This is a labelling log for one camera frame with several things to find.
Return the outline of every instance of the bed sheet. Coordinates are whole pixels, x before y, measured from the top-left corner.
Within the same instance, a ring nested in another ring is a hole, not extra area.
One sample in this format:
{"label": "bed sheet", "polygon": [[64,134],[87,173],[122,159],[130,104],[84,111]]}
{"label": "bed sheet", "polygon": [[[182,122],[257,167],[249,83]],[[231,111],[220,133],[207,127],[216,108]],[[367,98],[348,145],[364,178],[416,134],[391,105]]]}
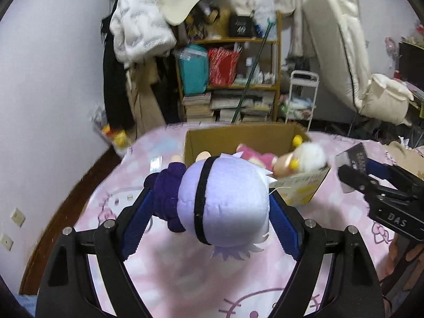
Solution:
{"label": "bed sheet", "polygon": [[[199,127],[210,124],[168,125],[140,138],[129,148],[122,163],[97,187],[75,229],[97,228],[104,220],[116,218],[143,189],[151,158],[161,155],[162,168],[166,168],[172,155],[183,153],[187,130]],[[309,134],[322,145],[332,166],[335,155],[359,142],[364,143],[368,157],[392,164],[389,153],[377,142]],[[360,193],[342,192],[335,167],[311,202],[298,210],[304,218],[315,219],[326,228],[344,230],[347,225],[357,226],[381,275],[394,233],[367,217],[368,206]],[[265,318],[281,295],[295,262],[284,253],[272,227],[268,240],[260,247],[264,251],[252,254],[249,260],[223,262],[218,257],[210,258],[211,246],[198,242],[188,233],[171,233],[164,221],[153,217],[136,253],[125,266],[153,317]],[[306,313],[319,308],[329,265],[330,256],[327,256]],[[103,310],[114,314],[94,256],[90,256],[90,268]]]}

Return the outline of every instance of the metal screw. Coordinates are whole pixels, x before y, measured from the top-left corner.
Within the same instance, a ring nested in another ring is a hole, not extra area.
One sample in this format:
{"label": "metal screw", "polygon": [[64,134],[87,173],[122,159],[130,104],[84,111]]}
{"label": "metal screw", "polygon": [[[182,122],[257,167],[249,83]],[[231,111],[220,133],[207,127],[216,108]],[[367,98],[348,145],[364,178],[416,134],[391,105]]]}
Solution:
{"label": "metal screw", "polygon": [[105,226],[106,228],[112,228],[113,226],[115,226],[115,220],[112,220],[112,219],[106,220],[103,223],[103,226]]}
{"label": "metal screw", "polygon": [[355,226],[350,225],[347,230],[352,233],[353,235],[355,235],[356,233],[358,233],[358,229]]}
{"label": "metal screw", "polygon": [[305,220],[305,225],[308,226],[308,227],[310,227],[310,228],[314,228],[315,226],[317,226],[317,223],[313,219],[306,219]]}
{"label": "metal screw", "polygon": [[70,235],[72,233],[72,227],[65,227],[62,231],[64,235]]}

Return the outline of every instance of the black strap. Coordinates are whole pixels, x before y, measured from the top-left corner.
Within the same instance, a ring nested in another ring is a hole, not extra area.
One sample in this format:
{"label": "black strap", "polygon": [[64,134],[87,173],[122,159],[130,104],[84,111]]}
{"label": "black strap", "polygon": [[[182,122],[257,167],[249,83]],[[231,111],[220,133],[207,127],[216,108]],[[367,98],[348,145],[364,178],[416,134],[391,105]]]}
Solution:
{"label": "black strap", "polygon": [[194,230],[196,231],[196,237],[200,242],[206,245],[211,245],[207,242],[205,232],[203,231],[203,212],[205,210],[205,193],[206,185],[208,182],[209,172],[211,171],[212,165],[219,156],[211,156],[206,159],[203,164],[202,171],[200,172],[199,183],[197,184],[196,197],[194,198]]}

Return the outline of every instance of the brown baseboard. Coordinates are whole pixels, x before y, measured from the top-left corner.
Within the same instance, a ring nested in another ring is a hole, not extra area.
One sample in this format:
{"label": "brown baseboard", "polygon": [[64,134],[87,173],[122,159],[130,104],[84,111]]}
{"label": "brown baseboard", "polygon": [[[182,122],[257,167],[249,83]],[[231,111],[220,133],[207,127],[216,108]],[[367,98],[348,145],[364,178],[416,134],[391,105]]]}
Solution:
{"label": "brown baseboard", "polygon": [[110,147],[93,167],[75,185],[49,222],[27,264],[20,287],[20,294],[35,295],[41,283],[44,269],[58,235],[67,226],[74,226],[93,191],[121,162]]}

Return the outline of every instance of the white puffer jacket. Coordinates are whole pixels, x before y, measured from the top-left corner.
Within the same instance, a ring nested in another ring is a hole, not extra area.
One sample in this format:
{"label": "white puffer jacket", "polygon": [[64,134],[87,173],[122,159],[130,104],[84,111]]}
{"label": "white puffer jacket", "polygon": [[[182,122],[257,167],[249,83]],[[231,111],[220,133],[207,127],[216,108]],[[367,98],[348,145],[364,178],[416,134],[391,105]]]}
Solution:
{"label": "white puffer jacket", "polygon": [[156,0],[118,0],[110,30],[118,61],[131,63],[169,52],[176,44]]}

